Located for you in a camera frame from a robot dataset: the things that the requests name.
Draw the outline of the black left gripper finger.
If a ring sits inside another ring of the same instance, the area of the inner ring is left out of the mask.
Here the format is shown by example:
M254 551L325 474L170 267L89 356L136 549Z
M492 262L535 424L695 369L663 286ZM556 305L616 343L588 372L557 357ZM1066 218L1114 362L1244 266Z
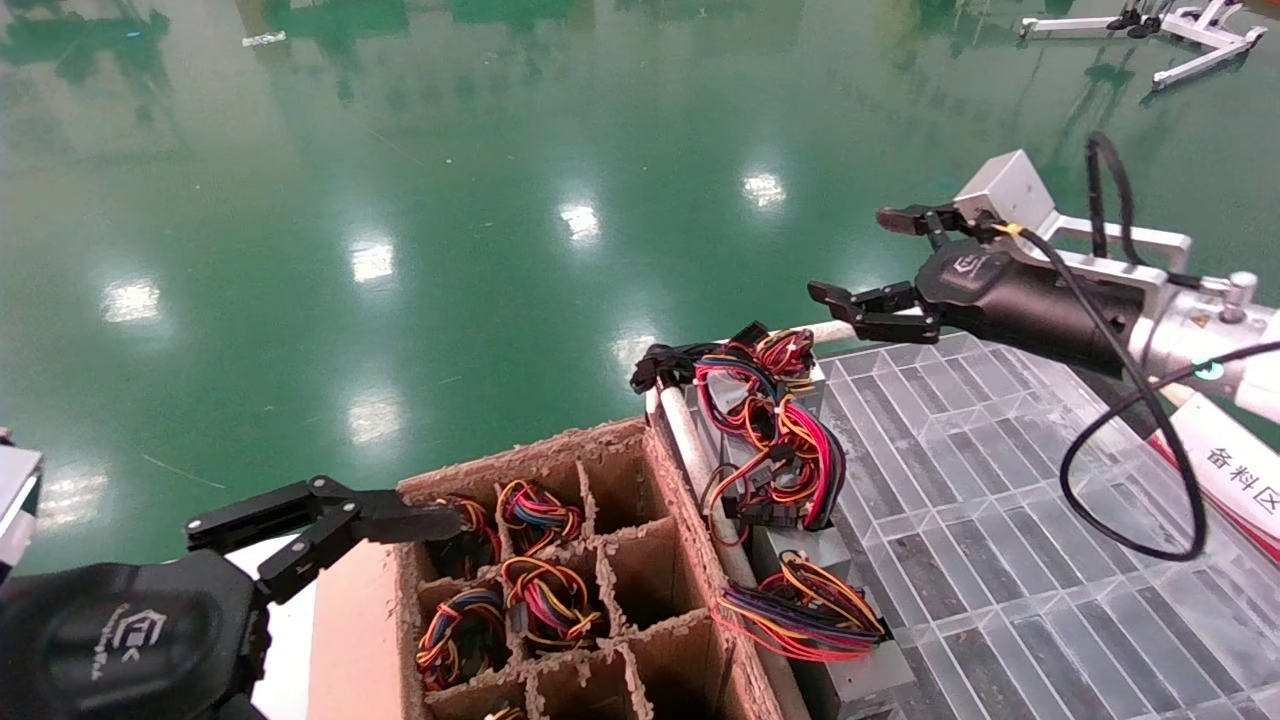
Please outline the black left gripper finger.
M314 477L191 519L186 548L228 555L291 536L291 543L259 565L260 591L283 605L362 542L449 541L462 529L462 515L449 503L415 506L396 489L356 491Z

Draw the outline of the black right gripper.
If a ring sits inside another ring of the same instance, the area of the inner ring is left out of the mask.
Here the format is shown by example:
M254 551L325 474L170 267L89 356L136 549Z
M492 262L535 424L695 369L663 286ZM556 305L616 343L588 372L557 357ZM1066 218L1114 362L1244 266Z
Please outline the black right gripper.
M1071 366L1121 366L1057 270L1021 263L975 240L951 242L951 232L966 234L966 219L954 205L881 208L877 224L924 237L936 252L916 273L915 286L900 282L854 293L808 283L810 299L859 340L936 345L942 323Z

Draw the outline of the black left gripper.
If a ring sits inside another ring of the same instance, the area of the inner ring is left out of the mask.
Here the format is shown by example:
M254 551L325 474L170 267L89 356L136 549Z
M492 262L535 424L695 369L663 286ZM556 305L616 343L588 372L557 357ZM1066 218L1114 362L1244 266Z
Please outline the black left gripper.
M248 574L198 551L3 584L5 719L259 719L271 638Z

